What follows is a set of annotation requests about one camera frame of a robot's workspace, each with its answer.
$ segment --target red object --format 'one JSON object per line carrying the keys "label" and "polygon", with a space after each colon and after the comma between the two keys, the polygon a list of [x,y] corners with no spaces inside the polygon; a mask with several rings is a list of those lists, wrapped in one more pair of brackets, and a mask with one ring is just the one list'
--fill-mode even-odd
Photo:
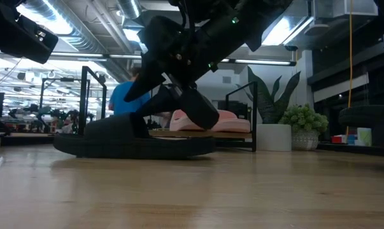
{"label": "red object", "polygon": [[332,137],[332,143],[342,143],[342,137],[340,137],[340,136],[337,136],[337,137],[333,136]]}

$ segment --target blue shirt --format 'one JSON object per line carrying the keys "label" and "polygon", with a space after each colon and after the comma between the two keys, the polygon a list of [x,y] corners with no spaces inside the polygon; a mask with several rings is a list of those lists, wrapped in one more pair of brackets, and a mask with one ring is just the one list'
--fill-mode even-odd
{"label": "blue shirt", "polygon": [[110,99],[110,105],[112,104],[114,107],[114,115],[136,112],[150,99],[149,93],[146,93],[132,102],[124,101],[124,97],[132,87],[132,84],[134,84],[134,82],[128,81],[121,83],[114,89]]}

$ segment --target potted plant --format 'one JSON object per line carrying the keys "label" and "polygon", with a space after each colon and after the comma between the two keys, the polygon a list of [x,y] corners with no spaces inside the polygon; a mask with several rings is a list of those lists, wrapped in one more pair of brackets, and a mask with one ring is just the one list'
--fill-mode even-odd
{"label": "potted plant", "polygon": [[257,109],[262,118],[262,124],[257,125],[257,146],[259,150],[265,151],[291,151],[291,127],[279,124],[289,105],[289,100],[299,83],[301,72],[293,75],[287,83],[284,92],[278,100],[275,95],[280,89],[280,76],[273,85],[273,91],[269,93],[264,81],[256,76],[248,67],[248,81],[256,81],[258,84],[257,95],[253,94],[253,86],[250,86],[251,94],[246,92],[248,98],[253,101],[257,96]]}
{"label": "potted plant", "polygon": [[280,124],[292,127],[292,149],[315,150],[318,146],[318,137],[327,130],[326,116],[316,113],[305,106],[291,106],[280,120]]}

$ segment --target wooden floor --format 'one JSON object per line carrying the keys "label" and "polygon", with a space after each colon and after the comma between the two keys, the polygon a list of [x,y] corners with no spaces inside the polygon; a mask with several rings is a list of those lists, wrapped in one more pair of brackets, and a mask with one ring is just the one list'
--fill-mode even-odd
{"label": "wooden floor", "polygon": [[384,228],[382,157],[90,160],[51,146],[0,150],[0,228]]}

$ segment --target person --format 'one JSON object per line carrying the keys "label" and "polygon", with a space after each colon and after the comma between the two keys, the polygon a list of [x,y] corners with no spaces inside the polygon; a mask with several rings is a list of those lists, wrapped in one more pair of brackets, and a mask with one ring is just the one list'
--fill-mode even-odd
{"label": "person", "polygon": [[127,95],[129,89],[132,87],[134,81],[140,73],[140,67],[133,67],[131,69],[131,80],[121,83],[117,87],[115,87],[110,99],[110,105],[108,106],[110,111],[114,111],[114,115],[120,115],[128,112],[136,112],[142,105],[144,105],[150,99],[150,94],[146,93],[132,102],[124,101],[125,95]]}

